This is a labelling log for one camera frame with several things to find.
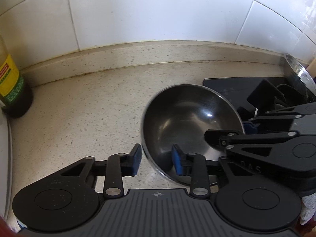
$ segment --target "black plastic part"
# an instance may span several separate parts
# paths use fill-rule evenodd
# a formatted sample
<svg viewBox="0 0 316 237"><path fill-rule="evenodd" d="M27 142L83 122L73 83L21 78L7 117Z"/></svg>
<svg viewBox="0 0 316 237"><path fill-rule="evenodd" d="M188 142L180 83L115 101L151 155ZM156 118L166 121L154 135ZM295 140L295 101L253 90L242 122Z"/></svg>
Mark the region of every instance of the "black plastic part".
<svg viewBox="0 0 316 237"><path fill-rule="evenodd" d="M105 200L124 196L119 155L112 155L107 159L103 196Z"/></svg>
<svg viewBox="0 0 316 237"><path fill-rule="evenodd" d="M189 156L193 156L190 195L195 198L208 199L211 195L211 190L205 157L201 154Z"/></svg>
<svg viewBox="0 0 316 237"><path fill-rule="evenodd" d="M273 84L264 79L248 96L247 101L259 111L265 112L275 108L276 99L283 103L286 102L284 95Z"/></svg>
<svg viewBox="0 0 316 237"><path fill-rule="evenodd" d="M316 114L316 102L288 107L279 110L269 111L266 115L284 116L284 115L311 115Z"/></svg>
<svg viewBox="0 0 316 237"><path fill-rule="evenodd" d="M225 157L221 157L219 162L228 183L219 189L215 205L229 222L261 232L295 225L301 211L301 200L293 191Z"/></svg>
<svg viewBox="0 0 316 237"><path fill-rule="evenodd" d="M286 103L289 106L297 106L307 103L305 97L289 85L280 84L276 88L284 95Z"/></svg>
<svg viewBox="0 0 316 237"><path fill-rule="evenodd" d="M247 98L263 79L267 79L274 86L288 84L284 77L232 77L204 79L203 85L223 95L237 108L242 121L247 121L254 117L256 110Z"/></svg>
<svg viewBox="0 0 316 237"><path fill-rule="evenodd" d="M223 141L227 146L229 144L273 144L282 143L290 139L300 136L298 133L288 135L288 132L280 133L266 133L266 134L242 134L242 135L226 135L219 138L219 143L222 145Z"/></svg>
<svg viewBox="0 0 316 237"><path fill-rule="evenodd" d="M192 176L192 167L193 167L193 159L194 159L194 155L193 154L189 154L189 153L184 153L181 148L179 147L179 145L174 144L172 146L172 153L177 153L177 158L175 158L174 156L172 156L172 162L173 165L176 169L176 173L180 176L184 176L184 175L188 175L188 176ZM206 160L206 168L207 168L207 174L208 175L222 175L223 174L223 170L222 167L220 166L218 161L209 161Z"/></svg>
<svg viewBox="0 0 316 237"><path fill-rule="evenodd" d="M254 124L258 124L259 133L275 133L288 131L295 119L295 115L266 114L249 120Z"/></svg>
<svg viewBox="0 0 316 237"><path fill-rule="evenodd" d="M119 153L109 161L83 158L20 190L12 202L13 212L35 231L63 232L78 227L95 215L104 200L124 196L121 175L137 173L141 154L141 145L135 144L130 154ZM94 191L97 175L106 175L104 195ZM108 188L121 192L107 194Z"/></svg>
<svg viewBox="0 0 316 237"><path fill-rule="evenodd" d="M210 146L225 146L222 145L220 137L224 135L228 135L230 133L234 134L243 134L240 130L206 130L204 133L204 139Z"/></svg>
<svg viewBox="0 0 316 237"><path fill-rule="evenodd" d="M96 216L63 233L20 232L28 237L298 237L292 229L253 233L222 219L210 201L194 199L185 189L130 189L125 197L107 200Z"/></svg>
<svg viewBox="0 0 316 237"><path fill-rule="evenodd" d="M233 147L226 149L230 159L291 188L299 196L316 192L316 136L303 135L270 144L230 141L227 143Z"/></svg>
<svg viewBox="0 0 316 237"><path fill-rule="evenodd" d="M8 114L10 117L16 119L23 116L27 110L30 108L33 102L33 93L26 81L18 97L15 99L14 103L5 106L2 110Z"/></svg>
<svg viewBox="0 0 316 237"><path fill-rule="evenodd" d="M94 158L81 159L20 190L12 202L15 217L28 228L45 232L86 222L99 208L98 195L85 183L93 163Z"/></svg>

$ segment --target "black circular mount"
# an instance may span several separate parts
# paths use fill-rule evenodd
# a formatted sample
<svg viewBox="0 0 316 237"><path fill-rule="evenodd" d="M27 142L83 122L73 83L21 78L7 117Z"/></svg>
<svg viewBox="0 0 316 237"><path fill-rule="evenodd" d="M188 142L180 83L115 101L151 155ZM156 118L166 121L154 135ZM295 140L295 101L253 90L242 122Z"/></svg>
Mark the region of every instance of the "black circular mount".
<svg viewBox="0 0 316 237"><path fill-rule="evenodd" d="M316 146L311 143L301 143L293 148L293 154L300 159L307 159L314 156L316 153Z"/></svg>
<svg viewBox="0 0 316 237"><path fill-rule="evenodd" d="M99 207L97 193L72 176L41 179L20 190L12 209L29 229L61 232L89 220Z"/></svg>
<svg viewBox="0 0 316 237"><path fill-rule="evenodd" d="M233 225L258 232L292 226L301 211L293 191L259 175L230 179L217 193L215 205Z"/></svg>

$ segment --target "granite countertop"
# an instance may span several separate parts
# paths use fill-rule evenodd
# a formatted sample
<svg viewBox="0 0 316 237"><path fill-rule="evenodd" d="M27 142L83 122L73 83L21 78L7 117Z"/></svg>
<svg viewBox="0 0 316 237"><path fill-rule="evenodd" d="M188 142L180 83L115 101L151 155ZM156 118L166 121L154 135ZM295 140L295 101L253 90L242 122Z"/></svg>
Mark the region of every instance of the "granite countertop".
<svg viewBox="0 0 316 237"><path fill-rule="evenodd" d="M140 143L143 109L173 84L202 84L205 78L282 76L277 65L249 62L173 62L95 72L33 88L34 102L12 120L12 197L23 187L85 156L106 160ZM102 192L104 177L96 191ZM129 188L183 188L161 176L143 154ZM12 209L9 225L18 230Z"/></svg>

